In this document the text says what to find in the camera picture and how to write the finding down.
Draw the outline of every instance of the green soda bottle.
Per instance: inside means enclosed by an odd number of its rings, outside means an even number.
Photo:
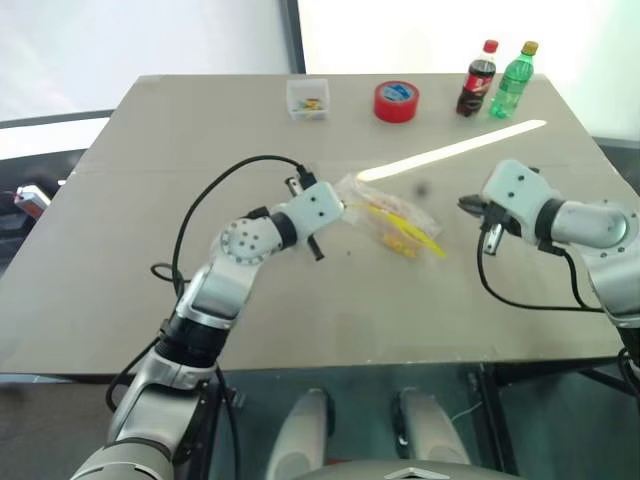
[[[509,64],[500,81],[498,93],[491,102],[491,115],[498,118],[509,118],[513,115],[524,87],[533,75],[533,56],[537,50],[536,42],[526,42],[520,56]]]

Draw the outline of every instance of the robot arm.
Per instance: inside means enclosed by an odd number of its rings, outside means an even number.
[[[344,206],[328,183],[306,174],[287,184],[295,195],[291,201],[271,212],[257,209],[215,238],[209,261],[141,361],[113,416],[106,446],[72,480],[173,478],[172,464],[190,454],[207,408],[209,379],[258,270],[269,257],[301,242],[322,258],[313,234],[342,216]]]
[[[484,252],[495,254],[504,230],[545,250],[552,242],[580,254],[604,312],[640,364],[640,228],[638,213],[607,200],[584,204],[564,200],[532,169],[500,163],[474,203],[489,232]]]

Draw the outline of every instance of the roll of tape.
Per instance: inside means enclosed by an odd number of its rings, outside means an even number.
[[[408,82],[384,82],[374,92],[373,111],[385,122],[408,122],[416,114],[419,99],[420,92]]]

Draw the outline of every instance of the table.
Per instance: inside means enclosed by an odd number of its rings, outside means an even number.
[[[0,371],[111,374],[155,334],[174,304],[149,266],[170,259],[179,223],[223,169],[252,155],[286,155],[330,182],[529,120],[543,126],[372,182],[426,208],[448,253],[414,262],[353,227],[318,235],[326,255],[285,252],[260,272],[234,329],[225,369],[419,362],[494,362],[613,355],[603,315],[516,310],[482,289],[475,267],[478,221],[456,206],[505,158],[541,168],[567,198],[638,207],[632,189],[543,76],[515,116],[466,119],[454,105],[462,75],[329,76],[330,118],[294,122],[286,76],[152,76],[128,92],[0,280]],[[372,114],[377,84],[421,91],[403,125]],[[286,166],[251,166],[225,182],[194,216],[181,269],[191,275],[220,228],[260,205],[286,200]],[[414,195],[427,185],[426,198]],[[487,262],[494,288],[531,303],[569,303],[561,259],[505,238]],[[582,265],[581,288],[589,292]]]

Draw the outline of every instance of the plastic bag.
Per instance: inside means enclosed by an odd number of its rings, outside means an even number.
[[[418,258],[427,250],[446,256],[435,242],[440,226],[416,205],[381,192],[354,175],[340,180],[335,190],[346,206],[344,220],[393,251],[409,258]]]

